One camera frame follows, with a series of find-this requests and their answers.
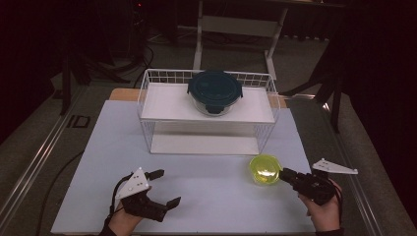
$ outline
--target white table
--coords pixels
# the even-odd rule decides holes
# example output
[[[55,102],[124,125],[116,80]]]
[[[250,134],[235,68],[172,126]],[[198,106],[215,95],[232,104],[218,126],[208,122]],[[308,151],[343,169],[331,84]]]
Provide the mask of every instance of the white table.
[[[116,183],[143,167],[164,169],[150,181],[149,197],[165,204],[182,197],[163,222],[145,219],[138,234],[281,234],[314,232],[292,187],[254,183],[249,155],[150,154],[134,101],[105,102],[88,146],[61,205],[52,233],[98,233]],[[281,109],[264,153],[299,172],[310,172],[291,112]]]

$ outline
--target dark background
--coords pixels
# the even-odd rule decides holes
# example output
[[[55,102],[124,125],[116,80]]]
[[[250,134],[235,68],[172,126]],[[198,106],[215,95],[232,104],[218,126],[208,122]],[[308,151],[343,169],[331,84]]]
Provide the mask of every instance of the dark background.
[[[416,224],[416,3],[354,3],[353,6],[364,8],[349,11],[339,28],[340,13],[290,9],[283,34],[297,35],[300,40],[331,37],[312,78],[341,68],[343,91],[350,95],[391,182]],[[120,56],[116,52],[129,54],[126,40],[117,35],[129,36],[132,16],[127,10],[129,2],[121,2],[117,8],[112,1],[107,2],[109,5],[105,1],[96,5],[88,0],[2,0],[0,4],[2,143],[54,92],[49,79],[61,70],[63,38],[77,42],[91,58],[111,63],[113,57]],[[152,4],[148,8],[149,23],[173,41],[177,24],[196,23],[197,1],[159,0]],[[208,10],[218,12],[216,4],[208,5]],[[256,17],[248,8],[251,9],[241,7],[232,12],[227,8],[226,13]],[[276,9],[262,10],[263,17],[276,18]]]

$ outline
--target human hand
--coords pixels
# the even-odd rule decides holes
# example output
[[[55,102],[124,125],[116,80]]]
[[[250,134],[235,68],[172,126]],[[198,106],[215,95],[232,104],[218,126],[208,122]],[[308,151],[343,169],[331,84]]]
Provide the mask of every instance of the human hand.
[[[334,181],[330,180],[333,185],[340,191],[336,191],[336,194],[341,197],[341,188]],[[298,195],[300,200],[307,207],[307,215],[311,216],[316,231],[331,231],[340,228],[340,215],[339,215],[339,202],[336,196],[333,196],[328,203],[319,206],[311,199],[303,195]]]
[[[143,218],[140,216],[134,216],[127,213],[123,209],[122,202],[119,202],[119,205],[108,223],[108,227],[117,236],[129,236],[142,219]]]

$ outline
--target white shelf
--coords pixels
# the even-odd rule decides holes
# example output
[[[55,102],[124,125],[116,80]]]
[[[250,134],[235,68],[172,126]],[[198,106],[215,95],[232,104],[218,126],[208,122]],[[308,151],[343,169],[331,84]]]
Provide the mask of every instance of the white shelf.
[[[141,119],[144,121],[237,122],[274,124],[265,88],[243,87],[243,97],[225,115],[201,113],[187,94],[186,84],[149,83]]]
[[[258,154],[255,125],[156,122],[151,153]]]

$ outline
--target white wire basket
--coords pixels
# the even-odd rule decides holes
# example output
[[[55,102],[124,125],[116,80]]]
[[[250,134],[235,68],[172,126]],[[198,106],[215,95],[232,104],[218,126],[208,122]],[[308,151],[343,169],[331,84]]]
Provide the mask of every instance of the white wire basket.
[[[187,94],[201,71],[145,71],[138,115],[151,153],[259,154],[279,117],[279,99],[269,74],[227,72],[242,85],[243,98],[219,117],[207,116]]]

